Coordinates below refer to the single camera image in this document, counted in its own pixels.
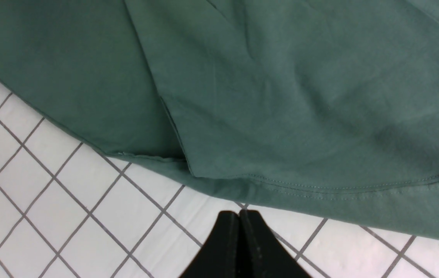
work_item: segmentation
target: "black object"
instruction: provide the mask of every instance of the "black object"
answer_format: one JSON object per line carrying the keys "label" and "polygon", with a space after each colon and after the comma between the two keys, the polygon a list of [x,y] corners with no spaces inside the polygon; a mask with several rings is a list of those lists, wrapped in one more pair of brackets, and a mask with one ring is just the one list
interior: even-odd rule
{"label": "black object", "polygon": [[221,211],[181,278],[311,278],[286,252],[258,211]]}

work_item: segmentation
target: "green t-shirt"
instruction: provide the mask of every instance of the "green t-shirt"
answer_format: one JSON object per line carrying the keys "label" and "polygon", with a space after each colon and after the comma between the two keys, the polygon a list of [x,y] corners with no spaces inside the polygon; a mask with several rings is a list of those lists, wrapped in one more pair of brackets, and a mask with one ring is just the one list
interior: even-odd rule
{"label": "green t-shirt", "polygon": [[0,81],[206,194],[439,239],[439,0],[19,0]]}

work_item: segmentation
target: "floor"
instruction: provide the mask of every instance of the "floor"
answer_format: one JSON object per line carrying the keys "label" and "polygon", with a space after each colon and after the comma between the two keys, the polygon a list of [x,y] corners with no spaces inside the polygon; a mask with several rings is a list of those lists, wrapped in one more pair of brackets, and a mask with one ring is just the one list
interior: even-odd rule
{"label": "floor", "polygon": [[439,278],[439,241],[208,197],[69,137],[0,84],[0,278],[174,278],[221,210],[314,278]]}

